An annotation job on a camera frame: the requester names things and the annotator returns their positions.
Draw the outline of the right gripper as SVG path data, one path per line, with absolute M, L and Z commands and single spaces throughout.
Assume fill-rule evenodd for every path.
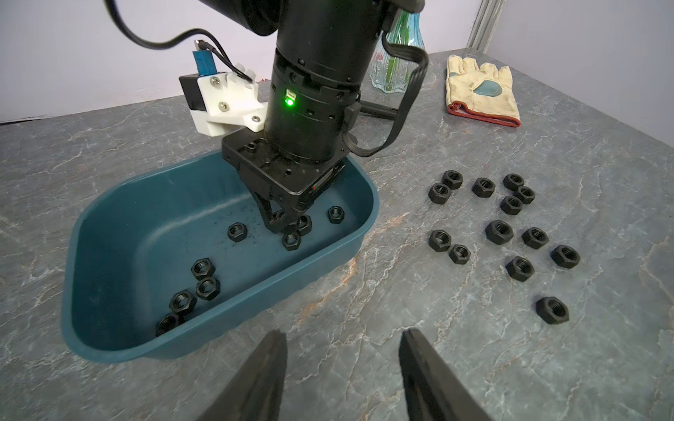
M 224 161 L 236 169 L 251 191 L 271 233 L 282 233 L 287 226 L 284 210 L 274 212 L 271 201 L 297 211 L 297 218 L 287 226 L 291 232 L 297 231 L 298 219 L 336 181 L 348 155 L 343 142 L 338 141 L 337 151 L 328 161 L 291 158 L 275 149 L 264 131 L 255 133 L 247 127 L 225 135 L 221 150 Z

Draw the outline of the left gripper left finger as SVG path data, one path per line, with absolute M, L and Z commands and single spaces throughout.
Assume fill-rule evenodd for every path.
M 267 333 L 200 420 L 279 419 L 288 347 L 284 333 Z

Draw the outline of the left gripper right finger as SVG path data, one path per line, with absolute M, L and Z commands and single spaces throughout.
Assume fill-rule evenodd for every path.
M 403 331 L 398 349 L 407 413 L 411 420 L 488 420 L 418 329 Z

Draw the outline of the teal plastic storage box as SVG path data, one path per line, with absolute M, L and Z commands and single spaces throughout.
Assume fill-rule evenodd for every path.
M 345 219 L 326 213 L 340 206 Z M 61 310 L 67 346 L 94 362 L 170 360 L 189 354 L 358 253 L 379 210 L 377 188 L 348 160 L 338 180 L 309 209 L 312 231 L 298 250 L 263 224 L 256 202 L 219 153 L 130 179 L 81 214 L 70 239 Z M 247 238 L 227 236 L 236 222 Z M 191 267 L 209 258 L 220 282 L 212 301 L 196 294 Z M 197 298 L 182 324 L 156 337 L 170 299 Z

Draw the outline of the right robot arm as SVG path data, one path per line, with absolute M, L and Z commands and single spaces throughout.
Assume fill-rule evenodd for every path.
M 387 40 L 403 12 L 421 1 L 213 1 L 212 9 L 277 46 L 270 98 L 258 98 L 254 73 L 230 64 L 209 32 L 195 28 L 153 42 L 133 33 L 117 5 L 106 3 L 115 26 L 136 45 L 167 50 L 195 38 L 198 71 L 180 79 L 197 130 L 221 140 L 223 158 L 237 171 L 272 233 L 296 226 L 300 217 L 340 176 L 348 155 L 370 157 L 351 133 L 361 113 L 389 119 L 393 143 L 419 95 L 429 58 L 420 47 Z M 414 64 L 396 108 L 365 102 L 361 85 L 377 46 Z

